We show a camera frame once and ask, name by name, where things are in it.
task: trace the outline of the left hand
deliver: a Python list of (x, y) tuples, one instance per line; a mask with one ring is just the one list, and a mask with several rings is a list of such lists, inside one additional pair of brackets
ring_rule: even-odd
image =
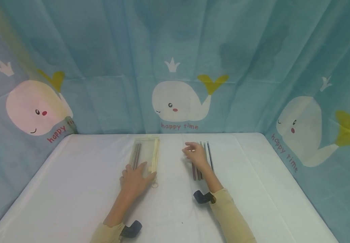
[(143, 169), (146, 165), (147, 162), (144, 162), (133, 170), (131, 165), (127, 164), (126, 169), (122, 171), (120, 194), (131, 201), (139, 197), (156, 177), (156, 172), (153, 172), (147, 178), (143, 178)]

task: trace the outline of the sleeve cuff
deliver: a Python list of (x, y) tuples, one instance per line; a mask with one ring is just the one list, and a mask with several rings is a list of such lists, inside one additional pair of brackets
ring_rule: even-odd
[(103, 223), (98, 225), (90, 243), (116, 243), (121, 240), (121, 232), (125, 225), (123, 223), (114, 227), (108, 227)]

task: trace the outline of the beige sleeve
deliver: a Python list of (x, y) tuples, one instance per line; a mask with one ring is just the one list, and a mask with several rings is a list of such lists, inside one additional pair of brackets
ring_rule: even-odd
[(123, 223), (109, 228), (101, 223), (91, 238), (90, 243), (117, 243), (121, 240), (121, 231), (124, 229)]
[(226, 189), (212, 193), (215, 203), (210, 203), (211, 209), (221, 225), (227, 243), (256, 243), (255, 237), (247, 222), (237, 209)]

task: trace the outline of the right hand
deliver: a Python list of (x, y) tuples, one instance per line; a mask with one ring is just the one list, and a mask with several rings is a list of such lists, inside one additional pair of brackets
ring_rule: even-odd
[(186, 145), (187, 147), (182, 149), (186, 157), (190, 159), (200, 171), (210, 169), (203, 146), (194, 142), (187, 142)]

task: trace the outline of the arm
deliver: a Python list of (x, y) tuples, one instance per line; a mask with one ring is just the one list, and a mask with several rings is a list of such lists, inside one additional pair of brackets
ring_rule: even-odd
[(90, 243), (119, 242), (121, 232), (125, 227), (122, 220), (127, 210), (156, 176), (156, 172), (154, 172), (145, 179), (142, 177), (142, 171), (146, 164), (147, 162), (140, 164), (136, 170), (132, 170), (129, 164), (126, 166), (120, 178), (121, 192), (103, 223), (96, 229)]
[(206, 161), (205, 150), (198, 143), (186, 143), (183, 153), (203, 173), (203, 177), (213, 194), (210, 204), (228, 243), (256, 243), (247, 222), (242, 217), (229, 192), (224, 189), (213, 170)]

